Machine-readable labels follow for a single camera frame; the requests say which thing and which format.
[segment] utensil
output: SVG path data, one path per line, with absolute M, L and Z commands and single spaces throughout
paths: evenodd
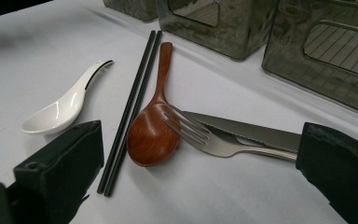
M 202 123 L 196 119 L 192 119 L 175 106 L 171 105 L 171 108 L 182 117 L 173 117 L 172 114 L 166 114 L 165 116 L 168 120 L 165 119 L 163 121 L 180 134 L 191 146 L 207 154 L 227 158 L 240 152 L 250 152 L 289 161 L 296 160 L 295 152 L 279 150 L 272 147 L 261 147 L 257 146 L 257 144 L 253 146 L 244 145 L 233 135 L 213 131 L 217 129 L 207 129 Z
M 179 144 L 180 136 L 162 122 L 164 113 L 172 113 L 164 94 L 172 56 L 172 43 L 160 45 L 158 80 L 155 94 L 129 128 L 127 150 L 140 166 L 158 164 L 168 159 Z
M 240 147 L 235 135 L 240 127 L 249 128 L 249 132 L 251 130 L 259 132 L 264 127 L 256 126 L 254 129 L 253 125 L 246 123 L 182 112 L 172 105 L 171 107 L 180 116 L 172 119 L 172 115 L 167 114 L 164 122 L 193 147 L 217 157 L 230 157 L 238 152 L 250 151 L 296 161 L 297 170 L 301 171 L 303 176 L 330 201 L 330 205 L 347 222 L 358 223 L 357 140 L 337 130 L 306 122 L 301 135 L 289 133 L 295 137 L 295 141 L 300 138 L 298 153 L 293 150 L 273 148 L 263 142 L 257 142 L 256 148 L 255 146 Z M 261 137 L 252 134 L 255 141 L 267 137 L 274 139 L 275 133 L 285 135 L 279 130 L 275 132 L 269 128 L 264 129 L 264 132 L 259 132 Z
M 150 74 L 156 60 L 156 55 L 158 53 L 159 43 L 161 41 L 162 32 L 151 31 L 149 39 L 146 44 L 144 55 L 142 57 L 141 63 L 139 64 L 138 72 L 133 81 L 131 88 L 131 93 L 127 101 L 126 107 L 123 112 L 123 117 L 121 118 L 120 125 L 118 125 L 115 141 L 113 142 L 112 149 L 109 153 L 109 157 L 106 161 L 105 168 L 103 170 L 103 176 L 101 177 L 101 182 L 98 186 L 97 192 L 103 193 L 105 197 L 111 197 L 113 194 L 114 187 L 117 183 L 117 178 L 121 165 L 124 161 L 124 158 L 127 154 L 127 145 L 125 144 L 125 136 L 127 135 L 128 128 L 131 122 L 138 115 L 139 110 L 142 105 L 142 101 L 145 96 L 145 91 L 147 83 L 150 79 Z
M 109 61 L 98 61 L 93 64 L 75 85 L 59 100 L 39 110 L 24 121 L 21 130 L 28 134 L 51 134 L 67 128 L 80 113 L 87 87 L 94 75 Z

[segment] plastic box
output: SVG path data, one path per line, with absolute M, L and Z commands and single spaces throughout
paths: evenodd
M 162 31 L 242 61 L 267 43 L 277 0 L 157 0 Z
M 281 0 L 262 67 L 358 112 L 358 1 Z

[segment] fork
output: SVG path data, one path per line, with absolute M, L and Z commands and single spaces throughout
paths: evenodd
M 296 153 L 270 147 L 245 145 L 240 143 L 232 134 L 219 131 L 210 126 L 207 128 L 204 124 L 187 116 L 175 106 L 170 105 L 170 108 L 176 113 L 173 113 L 173 115 L 164 113 L 166 118 L 162 119 L 162 121 L 182 136 L 191 146 L 202 152 L 221 158 L 229 158 L 237 153 L 249 152 L 288 161 L 296 161 Z

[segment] chopstick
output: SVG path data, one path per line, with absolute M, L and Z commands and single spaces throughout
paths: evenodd
M 136 102 L 138 102 L 138 101 L 142 102 L 142 100 L 143 100 L 142 98 L 143 98 L 144 94 L 142 94 L 142 97 L 140 97 L 139 93 L 138 93 L 138 96 L 136 96 L 136 93 L 137 93 L 137 91 L 139 89 L 139 85 L 140 85 L 141 80 L 144 80 L 142 82 L 141 88 L 147 84 L 147 81 L 145 81 L 145 78 L 143 78 L 145 65 L 147 63 L 149 53 L 150 53 L 150 50 L 151 50 L 151 48 L 153 46 L 153 43 L 154 43 L 154 46 L 158 46 L 158 42 L 161 39 L 161 31 L 158 31 L 158 36 L 157 36 L 156 39 L 155 39 L 155 37 L 156 37 L 156 31 L 151 31 L 149 39 L 147 41 L 147 45 L 146 45 L 146 48 L 145 48 L 144 55 L 142 57 L 141 63 L 140 63 L 139 68 L 138 68 L 137 75 L 136 75 L 136 77 L 134 79 L 134 82 L 133 82 L 133 85 L 132 85 L 132 88 L 131 88 L 131 93 L 130 93 L 129 99 L 127 101 L 126 107 L 125 107 L 124 112 L 123 112 L 123 116 L 122 116 L 120 124 L 118 126 L 115 141 L 114 141 L 114 143 L 112 145 L 111 151 L 109 153 L 108 160 L 107 160 L 105 168 L 103 170 L 103 176 L 101 178 L 101 182 L 100 182 L 100 184 L 98 186 L 98 189 L 97 189 L 97 192 L 100 193 L 100 194 L 106 192 L 107 185 L 108 185 L 108 182 L 109 182 L 110 184 L 109 184 L 109 190 L 108 191 L 110 193 L 108 193 L 108 195 L 109 196 L 111 195 L 113 185 L 116 182 L 114 180 L 117 179 L 119 166 L 124 161 L 125 150 L 123 152 L 122 148 L 126 147 L 125 146 L 126 144 L 123 143 L 123 141 L 125 142 L 125 137 L 127 135 L 127 130 L 129 128 L 129 125 L 131 124 L 131 121 L 129 121 L 129 117 L 132 118 L 132 117 L 134 117 L 133 114 L 138 113 L 138 112 L 134 113 L 134 111 L 135 111 L 134 109 L 131 112 L 131 107 L 133 105 L 135 97 L 136 97 Z M 147 72 L 147 69 L 149 68 L 149 66 L 152 66 L 150 64 L 152 64 L 153 62 L 150 62 L 150 60 L 149 60 L 149 62 L 147 64 L 146 72 Z
M 144 96 L 145 96 L 147 83 L 149 81 L 150 74 L 151 74 L 151 71 L 153 69 L 153 64 L 154 64 L 154 61 L 156 60 L 156 55 L 158 53 L 158 47 L 159 47 L 159 42 L 161 40 L 161 35 L 162 35 L 162 32 L 158 31 L 157 37 L 156 37 L 156 40 L 155 40 L 155 43 L 154 43 L 154 46 L 153 46 L 153 50 L 152 50 L 152 52 L 150 54 L 149 62 L 147 64 L 147 67 L 146 67 L 146 70 L 145 70 L 145 76 L 144 76 L 144 79 L 142 81 L 142 85 L 140 87 L 138 97 L 136 98 L 136 102 L 135 102 L 135 105 L 134 105 L 133 110 L 132 110 L 129 125 L 131 125 L 131 123 L 133 122 L 133 120 L 136 118 L 136 116 L 138 115 L 138 113 L 140 111 L 142 101 L 143 101 Z M 105 197 L 111 197 L 112 196 L 113 188 L 116 185 L 118 172 L 119 172 L 119 170 L 121 168 L 121 164 L 124 161 L 126 153 L 127 153 L 127 143 L 124 141 L 124 143 L 121 144 L 120 150 L 119 150 L 119 152 L 117 154 L 117 159 L 116 159 L 117 162 L 115 163 L 115 166 L 113 167 L 113 172 L 112 172 L 112 174 L 111 174 L 111 176 L 109 178 L 109 182 L 107 183 L 106 190 L 104 192 Z

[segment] knife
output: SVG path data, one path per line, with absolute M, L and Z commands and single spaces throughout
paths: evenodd
M 296 152 L 296 168 L 348 222 L 358 223 L 358 141 L 323 125 L 305 123 L 302 134 L 230 119 L 184 112 L 214 132 L 232 134 L 261 146 Z

